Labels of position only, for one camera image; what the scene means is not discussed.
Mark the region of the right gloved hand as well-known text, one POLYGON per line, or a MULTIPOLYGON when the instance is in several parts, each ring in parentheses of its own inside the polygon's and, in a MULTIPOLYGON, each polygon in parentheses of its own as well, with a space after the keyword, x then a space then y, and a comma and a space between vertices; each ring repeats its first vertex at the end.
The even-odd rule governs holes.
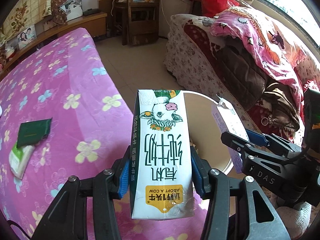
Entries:
POLYGON ((311 205, 307 202, 301 205, 300 210, 280 206, 276 208, 276 211, 283 221, 291 239, 299 239, 309 226, 311 205))

